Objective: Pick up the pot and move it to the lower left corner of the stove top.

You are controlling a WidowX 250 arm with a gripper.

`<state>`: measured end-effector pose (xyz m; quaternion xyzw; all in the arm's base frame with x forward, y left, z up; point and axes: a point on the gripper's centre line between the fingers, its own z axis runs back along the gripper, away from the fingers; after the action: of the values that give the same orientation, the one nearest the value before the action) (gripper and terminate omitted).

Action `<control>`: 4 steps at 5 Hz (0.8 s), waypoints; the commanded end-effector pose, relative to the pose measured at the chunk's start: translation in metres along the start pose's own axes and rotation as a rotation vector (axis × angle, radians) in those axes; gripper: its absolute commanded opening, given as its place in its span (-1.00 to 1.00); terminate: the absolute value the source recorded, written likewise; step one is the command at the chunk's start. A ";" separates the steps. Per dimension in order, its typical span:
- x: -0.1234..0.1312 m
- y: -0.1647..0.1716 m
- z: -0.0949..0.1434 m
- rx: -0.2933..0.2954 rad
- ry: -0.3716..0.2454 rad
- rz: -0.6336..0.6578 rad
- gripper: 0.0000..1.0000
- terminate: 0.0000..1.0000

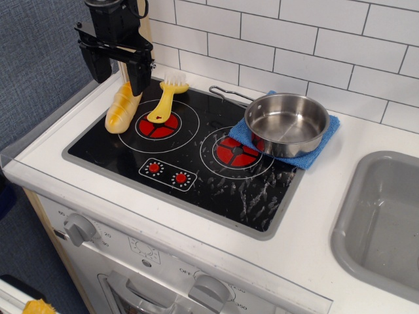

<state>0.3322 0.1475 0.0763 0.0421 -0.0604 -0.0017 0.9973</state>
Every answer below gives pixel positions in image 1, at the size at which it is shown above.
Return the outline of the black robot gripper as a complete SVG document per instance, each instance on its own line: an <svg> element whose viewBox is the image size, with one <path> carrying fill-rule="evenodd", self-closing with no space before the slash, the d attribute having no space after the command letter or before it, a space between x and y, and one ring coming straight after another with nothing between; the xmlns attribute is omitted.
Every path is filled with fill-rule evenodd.
<svg viewBox="0 0 419 314"><path fill-rule="evenodd" d="M139 34L137 1L85 1L92 21L77 22L79 47L96 82L105 82L112 74L111 59L126 63L134 96L151 83L152 44Z"/></svg>

